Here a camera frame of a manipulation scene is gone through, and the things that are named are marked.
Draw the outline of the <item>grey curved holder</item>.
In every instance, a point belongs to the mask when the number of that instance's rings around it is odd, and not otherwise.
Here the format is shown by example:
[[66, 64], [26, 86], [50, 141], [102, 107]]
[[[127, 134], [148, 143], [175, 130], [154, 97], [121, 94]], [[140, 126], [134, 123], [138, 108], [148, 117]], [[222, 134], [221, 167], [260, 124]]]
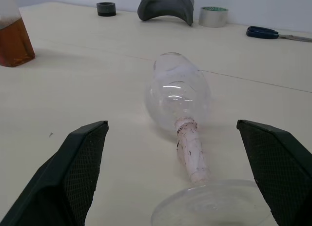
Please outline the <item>grey curved holder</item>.
[[193, 25], [194, 0], [141, 0], [138, 17], [148, 21], [161, 16], [173, 16]]

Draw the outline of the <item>clear plastic bottle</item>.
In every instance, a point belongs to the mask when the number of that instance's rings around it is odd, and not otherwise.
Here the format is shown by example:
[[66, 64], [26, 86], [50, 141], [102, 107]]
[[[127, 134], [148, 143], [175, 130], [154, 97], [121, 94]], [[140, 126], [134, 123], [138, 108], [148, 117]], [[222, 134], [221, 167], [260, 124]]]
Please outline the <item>clear plastic bottle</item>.
[[0, 65], [16, 67], [34, 58], [16, 0], [0, 0]]

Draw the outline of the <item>silver tape roll green core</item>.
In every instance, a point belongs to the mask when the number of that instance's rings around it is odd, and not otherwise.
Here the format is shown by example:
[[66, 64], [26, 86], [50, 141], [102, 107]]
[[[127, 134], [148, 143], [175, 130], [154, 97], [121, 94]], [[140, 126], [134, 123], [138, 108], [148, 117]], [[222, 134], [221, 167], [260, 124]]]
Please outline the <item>silver tape roll green core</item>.
[[211, 28], [220, 28], [226, 25], [228, 9], [223, 7], [201, 7], [199, 25]]

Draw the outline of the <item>clear wine glass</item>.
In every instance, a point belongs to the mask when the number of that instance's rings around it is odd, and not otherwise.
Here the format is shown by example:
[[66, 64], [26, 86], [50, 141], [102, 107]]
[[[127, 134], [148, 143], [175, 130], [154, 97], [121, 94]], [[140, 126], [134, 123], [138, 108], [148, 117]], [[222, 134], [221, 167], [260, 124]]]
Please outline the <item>clear wine glass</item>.
[[176, 153], [193, 184], [162, 201], [151, 226], [264, 226], [270, 211], [255, 182], [211, 181], [198, 124], [208, 114], [210, 91], [185, 56], [161, 54], [154, 62], [145, 105], [153, 121], [176, 135]]

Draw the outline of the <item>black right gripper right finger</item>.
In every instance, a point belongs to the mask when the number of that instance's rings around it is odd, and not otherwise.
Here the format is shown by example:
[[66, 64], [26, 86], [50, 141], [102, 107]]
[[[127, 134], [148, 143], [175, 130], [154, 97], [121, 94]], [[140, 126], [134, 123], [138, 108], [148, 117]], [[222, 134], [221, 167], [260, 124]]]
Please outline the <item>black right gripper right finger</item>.
[[312, 226], [312, 153], [271, 125], [238, 120], [236, 128], [278, 226]]

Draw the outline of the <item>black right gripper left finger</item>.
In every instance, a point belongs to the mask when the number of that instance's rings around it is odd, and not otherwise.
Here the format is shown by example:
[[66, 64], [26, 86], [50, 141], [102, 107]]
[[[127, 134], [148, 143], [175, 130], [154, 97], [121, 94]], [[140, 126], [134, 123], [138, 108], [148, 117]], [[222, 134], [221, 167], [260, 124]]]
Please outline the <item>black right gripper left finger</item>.
[[71, 132], [33, 175], [0, 226], [85, 226], [97, 187], [107, 121]]

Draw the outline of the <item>blue handled scissors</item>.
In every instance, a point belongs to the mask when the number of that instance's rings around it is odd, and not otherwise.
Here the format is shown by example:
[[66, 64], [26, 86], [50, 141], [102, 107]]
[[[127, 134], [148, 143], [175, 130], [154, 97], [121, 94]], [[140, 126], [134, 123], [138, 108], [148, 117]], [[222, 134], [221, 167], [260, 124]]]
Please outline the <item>blue handled scissors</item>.
[[282, 35], [279, 32], [258, 26], [249, 26], [246, 30], [246, 35], [248, 37], [259, 38], [259, 39], [287, 39], [293, 41], [302, 41], [302, 42], [312, 42], [312, 38], [294, 36], [294, 35]]

